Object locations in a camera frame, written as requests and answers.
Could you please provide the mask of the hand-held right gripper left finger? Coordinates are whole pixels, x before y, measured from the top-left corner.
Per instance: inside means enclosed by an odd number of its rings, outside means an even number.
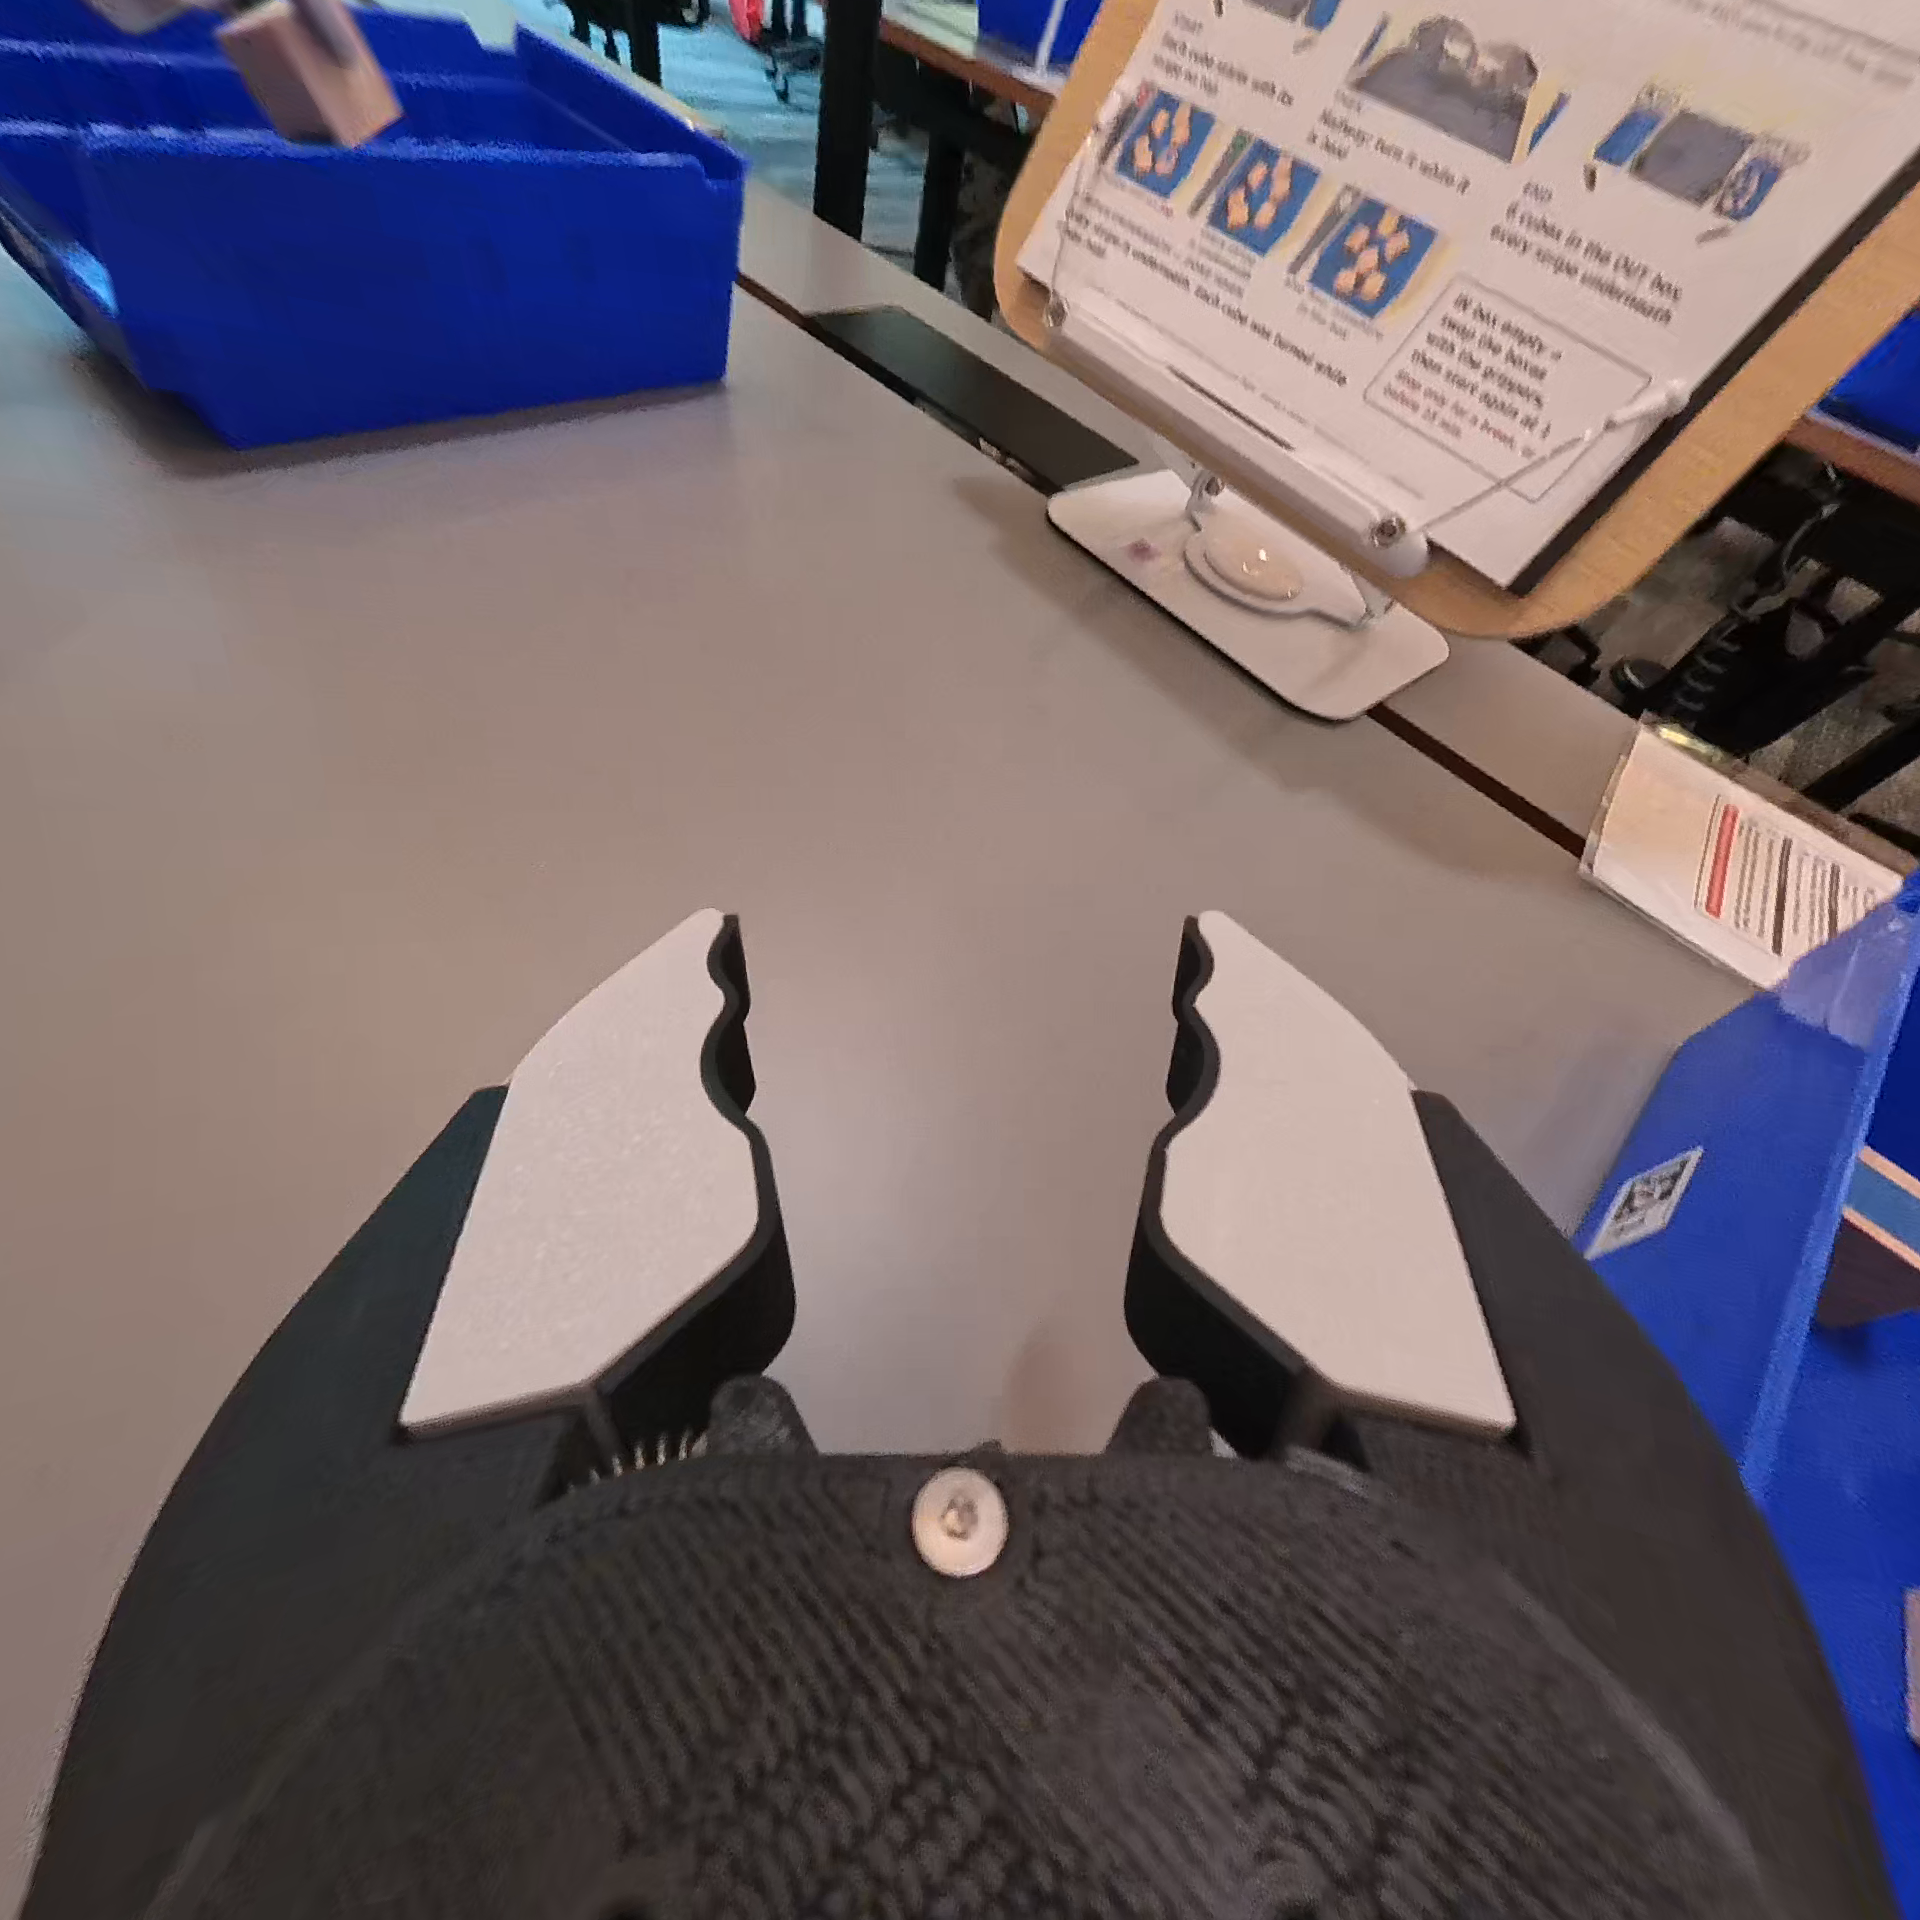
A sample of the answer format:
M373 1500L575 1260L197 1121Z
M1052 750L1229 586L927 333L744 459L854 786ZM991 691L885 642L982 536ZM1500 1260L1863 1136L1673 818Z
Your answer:
M754 1125L734 913L699 907L515 1065L400 1405L413 1439L526 1416L595 1472L690 1457L714 1391L763 1371L797 1289Z

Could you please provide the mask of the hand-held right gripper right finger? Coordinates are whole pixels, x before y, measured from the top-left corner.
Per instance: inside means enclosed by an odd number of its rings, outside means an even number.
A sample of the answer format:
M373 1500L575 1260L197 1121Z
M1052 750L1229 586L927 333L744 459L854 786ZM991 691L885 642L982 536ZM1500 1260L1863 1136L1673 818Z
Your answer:
M1182 924L1123 1319L1241 1459L1358 1420L1518 1437L1408 1071L1225 911Z

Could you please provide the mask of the blue-striped wooden cube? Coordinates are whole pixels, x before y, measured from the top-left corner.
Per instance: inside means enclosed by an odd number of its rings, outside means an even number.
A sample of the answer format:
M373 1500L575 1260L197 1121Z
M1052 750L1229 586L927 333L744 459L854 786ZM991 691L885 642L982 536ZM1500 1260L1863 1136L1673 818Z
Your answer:
M367 147L402 120L402 103L380 59L341 72L292 4L231 8L212 41L286 141Z
M1815 1325L1855 1329L1918 1314L1918 1177L1863 1145L1841 1198Z

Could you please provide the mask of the blue plastic bin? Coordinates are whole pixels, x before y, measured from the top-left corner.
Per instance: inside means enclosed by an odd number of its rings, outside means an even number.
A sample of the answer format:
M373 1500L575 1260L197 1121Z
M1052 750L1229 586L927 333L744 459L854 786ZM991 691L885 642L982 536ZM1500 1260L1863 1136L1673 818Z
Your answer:
M1918 1177L1918 874L1669 1058L1578 1245L1771 1521L1918 1916L1918 1314L1815 1325L1863 1145Z
M747 161L520 26L357 8L402 120L286 141L215 46L5 4L5 251L228 449L726 379Z

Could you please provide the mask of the wooden-top background table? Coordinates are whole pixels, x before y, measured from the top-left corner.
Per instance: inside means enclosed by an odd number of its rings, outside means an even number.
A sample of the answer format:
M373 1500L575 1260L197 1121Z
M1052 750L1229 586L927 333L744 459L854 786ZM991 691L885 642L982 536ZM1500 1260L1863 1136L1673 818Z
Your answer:
M1091 4L823 4L812 216L854 241L870 205L877 124L923 133L913 270L948 289L971 171L1018 176L1068 81Z

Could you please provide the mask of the laminated instruction sheet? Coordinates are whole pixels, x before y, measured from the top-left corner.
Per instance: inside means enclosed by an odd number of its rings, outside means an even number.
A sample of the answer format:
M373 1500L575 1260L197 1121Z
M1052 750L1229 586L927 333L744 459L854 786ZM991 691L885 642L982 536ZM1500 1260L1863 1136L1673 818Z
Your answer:
M1912 868L1876 831L1669 722L1636 725L1580 850L1593 887L1754 991L1894 903Z

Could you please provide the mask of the instruction board on stand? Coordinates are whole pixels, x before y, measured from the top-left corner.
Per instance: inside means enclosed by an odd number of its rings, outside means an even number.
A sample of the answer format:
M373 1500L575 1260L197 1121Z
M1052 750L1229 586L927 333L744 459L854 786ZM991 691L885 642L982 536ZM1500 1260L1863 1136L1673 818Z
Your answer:
M997 294L1015 333L1164 442L1164 465L1068 488L1050 524L1287 707L1345 722L1446 664L1451 636L1556 635L1632 588L1918 302L1918 171L1764 325L1729 374L1644 443L1517 588L1428 545L1391 572L1385 540L1354 545L1298 497L1270 494L1182 431L1140 412L1113 379L1066 353L1018 256L1043 230L1066 162L1155 4L1103 4L1028 152L997 241Z

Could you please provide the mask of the printed instruction poster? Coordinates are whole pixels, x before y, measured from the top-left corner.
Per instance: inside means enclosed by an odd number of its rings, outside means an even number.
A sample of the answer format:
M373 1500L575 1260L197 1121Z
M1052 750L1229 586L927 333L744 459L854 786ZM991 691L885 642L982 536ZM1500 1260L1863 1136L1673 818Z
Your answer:
M1018 268L1391 572L1500 588L1918 171L1918 4L1155 4Z

